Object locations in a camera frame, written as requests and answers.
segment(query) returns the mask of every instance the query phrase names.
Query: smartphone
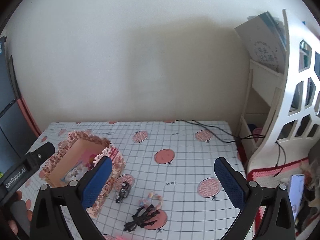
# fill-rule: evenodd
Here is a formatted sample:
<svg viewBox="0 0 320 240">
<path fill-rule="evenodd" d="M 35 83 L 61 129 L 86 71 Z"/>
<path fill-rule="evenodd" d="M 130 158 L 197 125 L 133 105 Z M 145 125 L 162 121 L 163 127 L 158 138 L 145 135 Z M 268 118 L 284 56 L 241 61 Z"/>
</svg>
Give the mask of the smartphone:
<svg viewBox="0 0 320 240">
<path fill-rule="evenodd" d="M 304 188 L 304 175 L 294 174 L 290 178 L 288 194 L 292 207 L 293 218 L 296 220 L 298 215 Z"/>
</svg>

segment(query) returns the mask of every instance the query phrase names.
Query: white shelf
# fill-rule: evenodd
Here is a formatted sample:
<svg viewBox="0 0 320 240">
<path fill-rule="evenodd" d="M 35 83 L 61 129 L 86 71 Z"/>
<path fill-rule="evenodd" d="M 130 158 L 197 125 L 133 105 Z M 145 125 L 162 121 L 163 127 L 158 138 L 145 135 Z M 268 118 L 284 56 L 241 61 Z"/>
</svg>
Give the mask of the white shelf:
<svg viewBox="0 0 320 240">
<path fill-rule="evenodd" d="M 252 87 L 271 106 L 276 88 L 281 88 L 284 75 L 250 60 L 252 69 Z"/>
</svg>

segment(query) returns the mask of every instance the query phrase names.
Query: cord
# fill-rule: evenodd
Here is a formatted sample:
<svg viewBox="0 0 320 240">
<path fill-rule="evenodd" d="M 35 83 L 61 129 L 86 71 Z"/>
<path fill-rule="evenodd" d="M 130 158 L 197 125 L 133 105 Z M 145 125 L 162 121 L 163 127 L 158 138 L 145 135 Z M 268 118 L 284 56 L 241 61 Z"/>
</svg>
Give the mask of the cord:
<svg viewBox="0 0 320 240">
<path fill-rule="evenodd" d="M 192 122 L 189 122 L 189 121 L 186 121 L 186 120 L 183 120 L 183 119 L 178 119 L 178 120 L 175 120 L 175 121 L 173 121 L 173 122 L 178 122 L 178 121 L 182 121 L 182 122 L 186 122 L 186 123 L 189 123 L 189 124 L 194 124 L 194 125 L 201 126 L 202 128 L 206 129 L 208 132 L 210 132 L 213 136 L 215 136 L 219 141 L 221 141 L 221 142 L 223 142 L 223 143 L 234 143 L 234 142 L 236 142 L 236 141 L 241 141 L 241 140 L 245 140 L 245 139 L 253 139 L 253 138 L 256 138 L 256 139 L 265 138 L 265 136 L 264 136 L 264 135 L 261 135 L 261 134 L 248 135 L 248 136 L 246 136 L 246 137 L 235 136 L 235 135 L 233 135 L 232 133 L 228 133 L 227 131 L 223 130 L 222 128 L 220 128 L 220 127 L 218 127 L 218 126 L 200 123 L 200 122 L 198 122 L 198 121 L 196 121 L 196 120 L 192 120 Z M 224 141 L 224 140 L 222 140 L 221 138 L 219 138 L 213 131 L 211 131 L 210 129 L 208 129 L 208 127 L 217 128 L 217 129 L 219 129 L 220 131 L 223 131 L 224 133 L 233 136 L 234 138 L 236 138 L 236 140 L 233 140 L 233 141 Z M 283 151 L 283 154 L 284 154 L 284 164 L 282 165 L 281 170 L 280 170 L 279 172 L 277 172 L 273 177 L 276 177 L 277 175 L 279 175 L 279 173 L 283 170 L 284 165 L 285 165 L 286 162 L 287 162 L 287 155 L 286 155 L 286 153 L 285 153 L 284 148 L 279 144 L 278 141 L 276 141 L 276 144 L 277 144 L 278 147 L 279 147 L 279 154 L 278 154 L 278 159 L 277 159 L 277 163 L 276 163 L 276 166 L 275 166 L 275 167 L 278 167 L 278 165 L 279 165 L 281 150 Z"/>
</svg>

